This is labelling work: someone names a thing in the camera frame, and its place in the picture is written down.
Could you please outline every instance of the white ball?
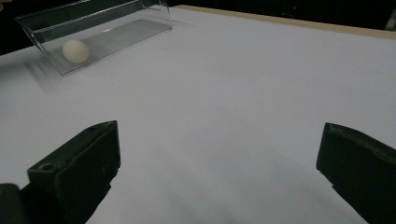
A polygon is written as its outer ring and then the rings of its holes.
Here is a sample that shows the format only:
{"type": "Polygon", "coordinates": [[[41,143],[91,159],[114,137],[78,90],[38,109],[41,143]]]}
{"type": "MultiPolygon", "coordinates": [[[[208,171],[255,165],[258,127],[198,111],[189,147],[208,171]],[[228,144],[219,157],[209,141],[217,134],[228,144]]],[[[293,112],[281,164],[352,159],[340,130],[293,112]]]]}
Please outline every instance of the white ball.
{"type": "Polygon", "coordinates": [[[83,63],[88,59],[90,54],[87,45],[76,39],[64,43],[62,50],[64,57],[71,63],[83,63]]]}

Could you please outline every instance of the white table surface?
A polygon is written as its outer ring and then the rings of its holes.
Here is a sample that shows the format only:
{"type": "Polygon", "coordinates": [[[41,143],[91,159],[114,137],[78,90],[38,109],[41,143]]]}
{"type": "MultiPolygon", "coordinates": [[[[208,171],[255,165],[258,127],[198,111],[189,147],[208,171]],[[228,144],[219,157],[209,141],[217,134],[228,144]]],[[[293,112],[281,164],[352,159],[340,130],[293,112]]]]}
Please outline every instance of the white table surface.
{"type": "Polygon", "coordinates": [[[0,182],[119,122],[88,223],[365,223],[316,170],[325,122],[396,147],[396,41],[171,8],[174,29],[68,77],[0,57],[0,182]]]}

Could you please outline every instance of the black 3d-printed part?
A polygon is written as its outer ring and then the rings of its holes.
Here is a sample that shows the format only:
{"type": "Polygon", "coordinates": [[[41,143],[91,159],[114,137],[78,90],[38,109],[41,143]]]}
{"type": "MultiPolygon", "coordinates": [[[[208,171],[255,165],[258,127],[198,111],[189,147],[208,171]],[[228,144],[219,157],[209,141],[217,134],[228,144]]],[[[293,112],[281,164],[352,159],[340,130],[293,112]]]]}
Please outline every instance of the black 3d-printed part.
{"type": "Polygon", "coordinates": [[[22,190],[32,223],[82,224],[120,168],[116,121],[91,126],[28,170],[22,190]]]}
{"type": "Polygon", "coordinates": [[[368,223],[396,223],[396,150],[326,123],[317,168],[368,223]]]}

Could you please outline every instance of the clear plastic container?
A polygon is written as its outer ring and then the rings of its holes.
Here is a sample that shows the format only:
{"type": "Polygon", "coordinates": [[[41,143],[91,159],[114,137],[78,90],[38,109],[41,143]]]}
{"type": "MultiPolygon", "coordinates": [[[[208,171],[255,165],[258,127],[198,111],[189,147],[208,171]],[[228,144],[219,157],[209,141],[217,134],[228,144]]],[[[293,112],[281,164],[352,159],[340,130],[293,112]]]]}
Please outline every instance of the clear plastic container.
{"type": "Polygon", "coordinates": [[[61,75],[172,28],[166,0],[83,0],[16,21],[61,75]]]}

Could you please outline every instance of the dark background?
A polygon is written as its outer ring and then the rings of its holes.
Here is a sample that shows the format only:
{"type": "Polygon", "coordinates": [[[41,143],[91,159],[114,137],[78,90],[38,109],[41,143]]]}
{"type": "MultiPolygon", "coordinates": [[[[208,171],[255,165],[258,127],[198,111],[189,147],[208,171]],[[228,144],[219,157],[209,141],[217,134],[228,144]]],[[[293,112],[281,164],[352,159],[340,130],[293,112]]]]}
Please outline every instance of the dark background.
{"type": "MultiPolygon", "coordinates": [[[[56,7],[75,0],[14,0],[0,12],[3,29],[0,55],[32,46],[16,16],[56,7]]],[[[191,5],[241,11],[304,21],[383,30],[396,0],[168,0],[169,7],[191,5]]]]}

